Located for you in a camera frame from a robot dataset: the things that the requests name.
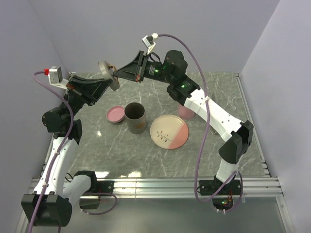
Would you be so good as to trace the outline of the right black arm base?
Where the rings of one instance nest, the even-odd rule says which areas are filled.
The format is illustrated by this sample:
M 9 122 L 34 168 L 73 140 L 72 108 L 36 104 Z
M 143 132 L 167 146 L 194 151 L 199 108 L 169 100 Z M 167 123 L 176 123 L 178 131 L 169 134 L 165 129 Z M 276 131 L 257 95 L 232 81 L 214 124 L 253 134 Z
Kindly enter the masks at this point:
M 200 180 L 198 193 L 201 196 L 211 196 L 221 186 L 216 180 Z M 243 185 L 240 180 L 231 180 L 212 199 L 213 207 L 217 211 L 227 212 L 235 208 L 242 200 Z

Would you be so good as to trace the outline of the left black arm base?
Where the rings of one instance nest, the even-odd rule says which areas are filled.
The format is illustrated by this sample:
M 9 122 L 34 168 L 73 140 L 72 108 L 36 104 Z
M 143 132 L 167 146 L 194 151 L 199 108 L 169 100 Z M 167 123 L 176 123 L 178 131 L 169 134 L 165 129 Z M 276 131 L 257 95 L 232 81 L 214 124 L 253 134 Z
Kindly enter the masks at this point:
M 99 181 L 94 189 L 86 191 L 79 200 L 79 206 L 82 210 L 97 210 L 101 203 L 106 199 L 115 200 L 112 196 L 114 190 L 114 181 Z

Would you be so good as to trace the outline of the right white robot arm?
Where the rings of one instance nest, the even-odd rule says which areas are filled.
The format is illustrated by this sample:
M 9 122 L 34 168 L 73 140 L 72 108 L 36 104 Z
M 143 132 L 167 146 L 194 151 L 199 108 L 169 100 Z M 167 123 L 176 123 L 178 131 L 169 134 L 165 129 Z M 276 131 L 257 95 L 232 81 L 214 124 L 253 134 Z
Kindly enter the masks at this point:
M 113 75 L 139 83 L 145 78 L 167 83 L 167 92 L 173 100 L 195 112 L 219 134 L 225 143 L 219 149 L 221 163 L 214 187 L 218 193 L 225 194 L 232 187 L 241 157 L 252 144 L 254 126 L 248 120 L 235 118 L 206 96 L 199 84 L 186 75 L 187 67 L 180 51 L 168 51 L 163 62 L 149 61 L 139 51 L 133 61 L 115 70 Z

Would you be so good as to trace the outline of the metal food tongs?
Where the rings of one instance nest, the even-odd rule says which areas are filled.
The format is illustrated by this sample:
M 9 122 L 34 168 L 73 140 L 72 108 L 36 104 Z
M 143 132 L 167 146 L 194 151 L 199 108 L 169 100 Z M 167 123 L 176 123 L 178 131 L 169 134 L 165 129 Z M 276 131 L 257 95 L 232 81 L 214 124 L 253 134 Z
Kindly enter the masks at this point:
M 211 95 L 211 100 L 213 100 L 215 103 L 217 103 L 217 99 L 216 99 L 216 95 L 215 95 L 215 93 L 212 93 L 212 95 Z M 217 131 L 213 128 L 213 127 L 211 127 L 211 133 L 213 134 L 213 135 L 219 135 L 218 133 L 217 133 Z

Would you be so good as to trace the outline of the tall grey container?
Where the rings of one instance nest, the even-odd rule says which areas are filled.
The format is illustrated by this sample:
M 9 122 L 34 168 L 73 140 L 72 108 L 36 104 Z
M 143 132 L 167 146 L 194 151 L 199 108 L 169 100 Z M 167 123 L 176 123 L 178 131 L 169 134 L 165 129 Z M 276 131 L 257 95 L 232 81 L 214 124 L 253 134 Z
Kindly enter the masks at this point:
M 142 104 L 132 102 L 125 107 L 125 120 L 129 132 L 133 134 L 143 133 L 146 129 L 146 115 Z

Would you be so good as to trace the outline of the pink lid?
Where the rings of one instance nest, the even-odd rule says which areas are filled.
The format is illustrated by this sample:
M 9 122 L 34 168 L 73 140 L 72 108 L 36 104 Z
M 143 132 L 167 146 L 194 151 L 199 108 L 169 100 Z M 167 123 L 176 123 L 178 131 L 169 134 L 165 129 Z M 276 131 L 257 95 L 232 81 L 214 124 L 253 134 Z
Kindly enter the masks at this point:
M 123 121 L 125 118 L 124 107 L 120 105 L 111 107 L 106 113 L 106 118 L 111 123 L 119 123 Z

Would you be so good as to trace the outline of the tall pink container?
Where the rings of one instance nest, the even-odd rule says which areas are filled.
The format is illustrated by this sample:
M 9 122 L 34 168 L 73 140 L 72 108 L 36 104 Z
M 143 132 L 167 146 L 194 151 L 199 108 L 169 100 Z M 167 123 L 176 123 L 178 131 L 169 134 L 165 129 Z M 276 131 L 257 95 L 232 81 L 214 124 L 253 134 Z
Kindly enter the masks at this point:
M 180 118 L 185 119 L 185 120 L 193 119 L 196 115 L 194 111 L 192 111 L 191 109 L 181 104 L 178 104 L 177 113 Z

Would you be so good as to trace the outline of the grey lid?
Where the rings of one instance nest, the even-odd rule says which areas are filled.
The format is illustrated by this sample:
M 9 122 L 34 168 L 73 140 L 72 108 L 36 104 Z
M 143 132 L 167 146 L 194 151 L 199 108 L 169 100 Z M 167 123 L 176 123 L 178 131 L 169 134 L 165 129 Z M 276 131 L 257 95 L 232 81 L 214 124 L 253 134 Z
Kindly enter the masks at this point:
M 98 66 L 103 77 L 112 81 L 112 83 L 110 84 L 110 88 L 113 91 L 118 90 L 120 87 L 120 83 L 118 81 L 118 78 L 113 76 L 113 72 L 116 70 L 116 68 L 113 65 L 110 65 L 107 61 L 99 62 Z

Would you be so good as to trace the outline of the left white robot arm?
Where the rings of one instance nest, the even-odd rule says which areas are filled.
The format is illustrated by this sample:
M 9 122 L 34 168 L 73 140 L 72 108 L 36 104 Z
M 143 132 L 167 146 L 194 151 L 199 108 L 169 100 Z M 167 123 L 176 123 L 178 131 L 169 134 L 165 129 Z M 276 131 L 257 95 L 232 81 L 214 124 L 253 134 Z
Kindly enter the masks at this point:
M 66 80 L 54 79 L 51 73 L 49 84 L 44 84 L 36 77 L 37 73 L 34 75 L 34 80 L 62 103 L 42 116 L 43 125 L 53 134 L 52 154 L 33 192 L 25 194 L 21 201 L 29 232 L 34 226 L 67 226 L 73 206 L 83 195 L 113 195 L 113 183 L 100 184 L 94 171 L 78 171 L 69 182 L 65 178 L 83 133 L 81 120 L 75 120 L 74 116 L 85 104 L 94 105 L 107 88 L 120 86 L 112 78 L 85 79 L 74 75 Z

